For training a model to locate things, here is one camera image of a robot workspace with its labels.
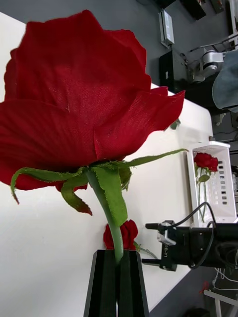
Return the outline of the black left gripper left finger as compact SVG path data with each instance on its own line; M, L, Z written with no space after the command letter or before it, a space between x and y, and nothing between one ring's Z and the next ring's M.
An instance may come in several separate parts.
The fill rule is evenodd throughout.
M113 250L97 250L93 255L85 317L115 317L116 266Z

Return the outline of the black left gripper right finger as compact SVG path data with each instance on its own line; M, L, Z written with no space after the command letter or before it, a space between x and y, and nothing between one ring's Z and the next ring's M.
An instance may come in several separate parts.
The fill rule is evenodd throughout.
M145 283L138 252L125 250L119 267L119 317L148 317Z

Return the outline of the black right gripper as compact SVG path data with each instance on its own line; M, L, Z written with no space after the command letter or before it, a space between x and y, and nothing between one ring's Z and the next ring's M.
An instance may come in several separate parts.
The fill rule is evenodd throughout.
M161 223L146 223L147 229L163 229ZM179 227L176 230L176 263L188 267L213 267L215 260L215 237L216 225L209 224L207 227L191 228ZM142 259L144 265L160 266L159 259Z

